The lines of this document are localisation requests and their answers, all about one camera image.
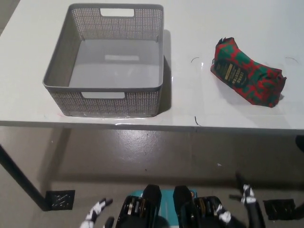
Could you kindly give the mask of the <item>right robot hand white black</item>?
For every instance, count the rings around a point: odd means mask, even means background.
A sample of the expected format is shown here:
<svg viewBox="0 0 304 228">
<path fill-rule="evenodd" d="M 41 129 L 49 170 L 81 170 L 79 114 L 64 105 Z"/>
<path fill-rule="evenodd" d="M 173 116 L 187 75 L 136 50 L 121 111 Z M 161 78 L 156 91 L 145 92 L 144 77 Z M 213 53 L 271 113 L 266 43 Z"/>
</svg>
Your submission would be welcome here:
<svg viewBox="0 0 304 228">
<path fill-rule="evenodd" d="M 236 172 L 236 181 L 237 188 L 239 189 L 241 195 L 230 195 L 229 198 L 237 200 L 243 204 L 247 210 L 249 228 L 265 228 L 266 225 L 262 211 L 251 185 L 239 172 Z M 224 228 L 247 228 L 246 224 L 233 216 L 231 212 L 226 210 L 221 203 L 218 203 L 216 214 L 219 223 Z"/>
</svg>

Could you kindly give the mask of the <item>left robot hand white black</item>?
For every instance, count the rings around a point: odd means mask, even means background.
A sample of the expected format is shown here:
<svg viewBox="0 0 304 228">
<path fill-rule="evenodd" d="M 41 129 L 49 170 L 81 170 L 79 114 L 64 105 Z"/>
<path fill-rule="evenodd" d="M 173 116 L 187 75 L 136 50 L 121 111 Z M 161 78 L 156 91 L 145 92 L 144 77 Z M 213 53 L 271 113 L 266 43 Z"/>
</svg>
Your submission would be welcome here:
<svg viewBox="0 0 304 228">
<path fill-rule="evenodd" d="M 101 212 L 105 207 L 110 206 L 113 199 L 102 199 L 98 201 L 88 212 L 85 220 L 81 223 L 80 228 L 93 228 L 96 224 L 97 218 L 100 216 Z"/>
</svg>

